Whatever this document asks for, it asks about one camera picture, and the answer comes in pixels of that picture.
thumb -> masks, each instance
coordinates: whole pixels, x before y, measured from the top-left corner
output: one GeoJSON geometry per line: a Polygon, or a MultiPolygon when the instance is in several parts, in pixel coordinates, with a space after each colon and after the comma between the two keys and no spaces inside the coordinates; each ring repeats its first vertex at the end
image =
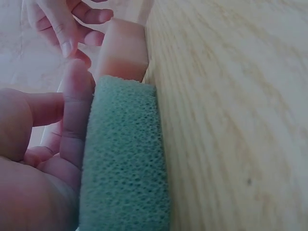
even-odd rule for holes
{"type": "Polygon", "coordinates": [[[46,14],[59,40],[65,58],[74,55],[78,46],[77,25],[65,0],[42,0],[39,7],[46,14]]]}

green sponge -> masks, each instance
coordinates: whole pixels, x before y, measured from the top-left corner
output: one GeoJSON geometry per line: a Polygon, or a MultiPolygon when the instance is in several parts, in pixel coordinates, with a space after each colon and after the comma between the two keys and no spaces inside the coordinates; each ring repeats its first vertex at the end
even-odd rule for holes
{"type": "Polygon", "coordinates": [[[167,231],[169,214],[155,87],[104,76],[88,124],[80,231],[167,231]]]}

pink sponge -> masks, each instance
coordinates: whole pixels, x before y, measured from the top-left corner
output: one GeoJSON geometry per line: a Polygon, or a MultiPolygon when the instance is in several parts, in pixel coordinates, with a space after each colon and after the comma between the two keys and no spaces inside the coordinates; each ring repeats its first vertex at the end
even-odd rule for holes
{"type": "Polygon", "coordinates": [[[95,76],[142,82],[149,65],[144,26],[112,18],[101,47],[95,76]]]}

hand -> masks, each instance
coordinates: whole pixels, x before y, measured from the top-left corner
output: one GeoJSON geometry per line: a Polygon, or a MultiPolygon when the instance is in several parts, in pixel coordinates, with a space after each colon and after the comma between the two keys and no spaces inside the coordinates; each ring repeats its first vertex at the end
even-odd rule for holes
{"type": "Polygon", "coordinates": [[[102,24],[111,19],[112,10],[92,9],[82,0],[26,0],[26,6],[29,22],[39,34],[65,58],[82,59],[90,66],[88,56],[77,49],[78,42],[101,46],[104,34],[81,25],[73,15],[85,24],[102,24]]]}
{"type": "Polygon", "coordinates": [[[63,93],[0,90],[0,230],[74,231],[81,165],[95,83],[70,63],[63,93]],[[41,147],[27,149],[32,127],[54,123],[41,147]]]}

light wooden board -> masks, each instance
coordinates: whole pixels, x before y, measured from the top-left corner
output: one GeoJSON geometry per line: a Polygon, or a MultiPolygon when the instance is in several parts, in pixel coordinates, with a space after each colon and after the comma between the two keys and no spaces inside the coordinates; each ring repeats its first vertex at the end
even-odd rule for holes
{"type": "Polygon", "coordinates": [[[308,1],[155,0],[176,231],[308,230],[308,1]]]}

